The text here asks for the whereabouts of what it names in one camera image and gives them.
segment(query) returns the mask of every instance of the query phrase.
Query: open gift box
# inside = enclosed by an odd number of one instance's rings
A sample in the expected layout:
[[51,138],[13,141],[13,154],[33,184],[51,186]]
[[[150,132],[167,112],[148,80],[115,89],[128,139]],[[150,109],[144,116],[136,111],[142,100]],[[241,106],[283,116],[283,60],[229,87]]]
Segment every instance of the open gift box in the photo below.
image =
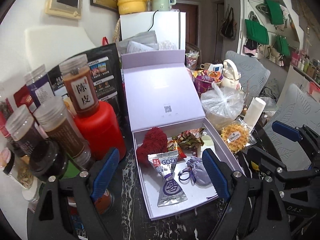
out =
[[[204,127],[214,141],[220,161],[227,163],[234,171],[241,171],[219,133],[205,118],[196,89],[184,66],[184,55],[184,50],[122,55],[134,149],[142,144],[146,132],[155,126],[160,127],[168,138],[185,130]],[[192,156],[184,152],[187,158],[177,163],[173,177],[188,200],[178,204],[158,207],[159,190],[164,179],[151,165],[144,167],[138,164],[142,193],[151,220],[176,215],[218,198],[212,184],[201,186],[190,181],[179,181],[179,171],[186,168],[186,161]]]

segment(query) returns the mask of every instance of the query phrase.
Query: box lid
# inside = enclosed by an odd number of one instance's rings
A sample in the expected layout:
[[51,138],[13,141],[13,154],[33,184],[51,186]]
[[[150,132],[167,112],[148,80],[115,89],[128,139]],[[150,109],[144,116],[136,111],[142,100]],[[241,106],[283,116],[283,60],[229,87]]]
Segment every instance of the box lid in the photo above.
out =
[[121,56],[131,131],[204,118],[184,50]]

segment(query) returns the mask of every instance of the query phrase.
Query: red plastic jar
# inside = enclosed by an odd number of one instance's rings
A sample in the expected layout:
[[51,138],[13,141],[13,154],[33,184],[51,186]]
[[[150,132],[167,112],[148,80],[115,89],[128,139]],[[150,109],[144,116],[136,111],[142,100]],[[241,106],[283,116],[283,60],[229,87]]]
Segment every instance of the red plastic jar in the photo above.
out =
[[83,137],[89,142],[92,155],[101,160],[111,147],[119,150],[120,160],[126,153],[126,147],[116,118],[116,113],[107,102],[99,101],[99,110],[89,116],[75,116],[75,123]]

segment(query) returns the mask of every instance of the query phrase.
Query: waffle cookie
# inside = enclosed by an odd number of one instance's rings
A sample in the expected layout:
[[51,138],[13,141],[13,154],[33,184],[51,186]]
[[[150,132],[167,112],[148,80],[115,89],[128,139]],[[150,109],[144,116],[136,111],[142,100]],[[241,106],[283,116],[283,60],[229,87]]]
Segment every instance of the waffle cookie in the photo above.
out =
[[233,122],[222,129],[221,137],[230,151],[235,154],[249,142],[249,130],[242,124]]

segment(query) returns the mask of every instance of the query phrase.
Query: black marble table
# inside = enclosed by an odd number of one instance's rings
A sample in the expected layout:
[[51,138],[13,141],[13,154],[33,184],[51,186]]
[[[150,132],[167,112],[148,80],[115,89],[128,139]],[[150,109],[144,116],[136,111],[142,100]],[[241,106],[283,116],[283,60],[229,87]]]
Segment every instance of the black marble table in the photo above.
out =
[[[219,199],[180,215],[151,221],[141,190],[132,136],[124,129],[128,152],[119,163],[108,189],[114,197],[112,207],[101,216],[106,229],[116,240],[207,240],[217,223]],[[258,147],[270,150],[271,141],[258,126],[254,136]],[[28,231],[32,220],[28,212]]]

